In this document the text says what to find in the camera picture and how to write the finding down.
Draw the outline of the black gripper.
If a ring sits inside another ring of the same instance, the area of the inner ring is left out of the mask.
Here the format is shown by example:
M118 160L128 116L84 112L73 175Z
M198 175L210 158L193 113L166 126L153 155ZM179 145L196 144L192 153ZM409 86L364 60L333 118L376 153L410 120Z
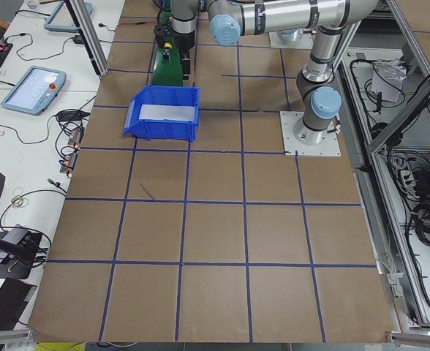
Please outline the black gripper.
M188 80L191 75L190 50L195 46L195 30L189 33L181 33L172 28L170 23L157 24L154 27L154 36L160 49L168 48L171 43L173 48L180 50L180 64L182 77Z

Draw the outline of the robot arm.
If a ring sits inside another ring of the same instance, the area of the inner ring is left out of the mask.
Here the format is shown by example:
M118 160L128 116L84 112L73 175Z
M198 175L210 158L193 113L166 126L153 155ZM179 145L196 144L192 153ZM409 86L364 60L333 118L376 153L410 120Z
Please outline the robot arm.
M295 32L315 32L309 60L298 73L296 86L305 112L293 127L295 139L308 146L320 144L342 105L330 86L333 62L344 30L359 23L376 7L375 1L170 1L169 34L187 53L195 45L196 17L205 12L216 44L232 46L242 36L275 32L287 39Z

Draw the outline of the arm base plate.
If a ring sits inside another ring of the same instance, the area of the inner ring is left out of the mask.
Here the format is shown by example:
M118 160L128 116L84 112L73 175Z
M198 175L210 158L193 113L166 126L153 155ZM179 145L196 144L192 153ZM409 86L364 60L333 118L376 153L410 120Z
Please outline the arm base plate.
M279 113L284 154L287 156L340 157L341 151L333 120L327 129L311 131L303 124L302 111Z
M311 50L313 36L310 31L296 30L292 33L275 31L269 33L270 46L272 48L289 48L297 50Z

